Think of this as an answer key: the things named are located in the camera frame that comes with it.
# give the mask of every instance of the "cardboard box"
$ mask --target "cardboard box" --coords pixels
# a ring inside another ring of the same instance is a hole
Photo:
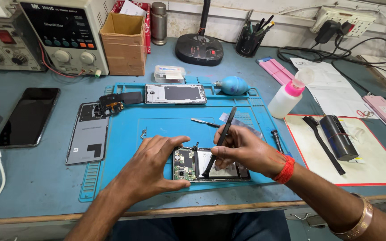
[[[111,12],[99,31],[110,75],[145,74],[144,17]]]
[[[145,17],[145,23],[144,23],[144,29],[145,29],[145,45],[147,46],[147,53],[151,53],[150,49],[150,43],[151,43],[151,36],[150,36],[150,6],[151,4],[148,3],[139,3],[139,2],[132,2],[133,4],[137,5],[138,7],[142,8],[143,10],[147,11],[147,16]],[[123,7],[124,0],[115,1],[113,9],[111,12],[119,13],[121,10],[121,7]]]

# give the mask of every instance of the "gold bangle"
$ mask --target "gold bangle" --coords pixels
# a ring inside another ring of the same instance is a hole
[[[373,206],[372,204],[370,204],[369,200],[367,200],[365,197],[363,197],[360,194],[356,194],[356,193],[351,193],[351,194],[358,198],[361,198],[361,200],[363,201],[363,204],[364,204],[363,215],[361,216],[361,219],[357,223],[357,225],[348,232],[335,233],[329,227],[330,231],[342,240],[353,240],[361,236],[370,226],[370,223],[372,222],[372,217],[373,217]]]

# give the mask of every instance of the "workbench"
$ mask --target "workbench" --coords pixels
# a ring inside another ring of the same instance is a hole
[[[61,89],[58,103],[40,144],[35,148],[2,150],[7,183],[0,195],[0,228],[9,230],[47,225],[66,227],[59,230],[60,232],[52,231],[57,236],[66,233],[87,210],[90,202],[78,201],[86,164],[66,166],[65,158],[78,107],[85,102],[97,101],[103,95],[106,86],[114,85],[116,82],[152,83],[156,65],[182,66],[187,75],[207,76],[212,81],[231,75],[239,76],[250,86],[255,87],[268,104],[281,85],[255,60],[271,56],[291,73],[297,71],[292,64],[277,58],[276,48],[261,47],[254,58],[244,58],[235,53],[233,44],[228,43],[222,43],[225,53],[220,65],[215,67],[191,65],[175,57],[175,43],[176,38],[168,38],[164,46],[153,45],[151,54],[147,56],[145,76],[139,77],[87,76],[69,79],[51,71],[46,73],[0,71],[0,115],[4,118],[0,129],[27,87]],[[386,88],[365,67],[345,61],[338,61],[336,65],[369,90],[386,96]],[[355,85],[354,88],[360,95],[366,94]],[[291,113],[321,114],[309,91],[304,92],[303,99]],[[284,121],[275,119],[275,122],[280,129],[280,137],[286,142],[295,160],[304,165]],[[386,148],[386,126],[378,119],[368,120],[366,124]],[[368,196],[375,202],[386,201],[386,186],[343,188],[349,192]],[[308,208],[308,206],[284,185],[271,183],[158,195],[135,204],[122,219],[293,208]]]

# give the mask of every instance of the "hand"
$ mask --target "hand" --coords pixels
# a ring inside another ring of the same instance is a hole
[[[178,191],[189,187],[187,180],[164,178],[164,166],[175,147],[183,146],[190,137],[162,137],[155,135],[142,141],[136,153],[105,189],[111,198],[133,205],[163,192]]]
[[[222,134],[222,125],[214,136],[214,144]],[[217,156],[215,165],[225,168],[237,161],[253,172],[259,172],[268,178],[278,175],[285,165],[285,158],[275,148],[258,138],[246,127],[231,125],[222,146],[211,149]]]

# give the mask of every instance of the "pink-capped bottle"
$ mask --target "pink-capped bottle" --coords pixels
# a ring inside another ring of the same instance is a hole
[[[312,83],[314,76],[312,69],[300,69],[292,81],[281,86],[268,105],[271,115],[278,119],[286,117],[302,99],[305,85]]]

